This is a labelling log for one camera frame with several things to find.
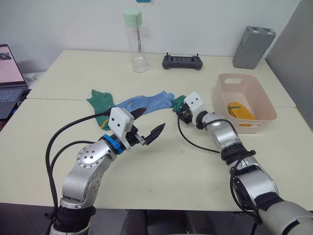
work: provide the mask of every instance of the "white table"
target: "white table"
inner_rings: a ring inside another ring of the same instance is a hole
[[[277,120],[262,132],[239,136],[247,149],[257,151],[257,160],[277,183],[281,197],[313,210],[312,133],[296,108],[275,109]],[[24,101],[0,132],[0,202],[51,206],[45,169],[48,141],[60,127],[90,114],[93,108],[87,101]],[[237,211],[229,191],[226,164],[218,154],[189,145],[180,136],[171,109],[144,115],[135,125],[140,134],[147,135],[163,122],[165,129],[154,143],[137,145],[131,152],[118,156],[103,177],[95,206]],[[191,141],[215,148],[205,131],[192,126],[182,128]],[[80,123],[60,135],[52,154],[69,142],[95,141],[104,133],[95,120]],[[55,165],[59,197],[64,178],[74,166],[81,147],[66,150]]]
[[[161,65],[163,56],[147,54],[148,70],[135,73],[128,53],[65,50],[28,98],[86,100],[95,89],[110,92],[117,104],[136,95],[151,96],[163,90],[176,96],[197,91],[205,104],[212,104],[212,91],[221,73],[246,73],[259,79],[273,106],[295,106],[265,60],[256,69],[247,70],[234,68],[231,57],[201,56],[200,71],[165,70]]]

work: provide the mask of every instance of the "remote controller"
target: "remote controller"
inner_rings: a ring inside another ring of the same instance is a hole
[[[196,56],[171,56],[168,53],[163,58],[162,66],[166,70],[169,68],[193,68],[200,70],[202,68],[202,61],[199,57],[199,54]]]

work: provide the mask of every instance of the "laptop keyboard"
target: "laptop keyboard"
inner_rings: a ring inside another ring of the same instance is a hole
[[[0,90],[0,102],[11,102],[15,101],[22,89],[10,89],[10,90]]]

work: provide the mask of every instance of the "gray power bank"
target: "gray power bank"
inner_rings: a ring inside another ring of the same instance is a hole
[[[254,69],[275,37],[271,28],[247,26],[233,58],[234,67]]]

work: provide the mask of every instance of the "laptop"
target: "laptop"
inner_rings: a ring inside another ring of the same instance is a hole
[[[27,84],[7,44],[0,45],[0,119],[6,119]]]

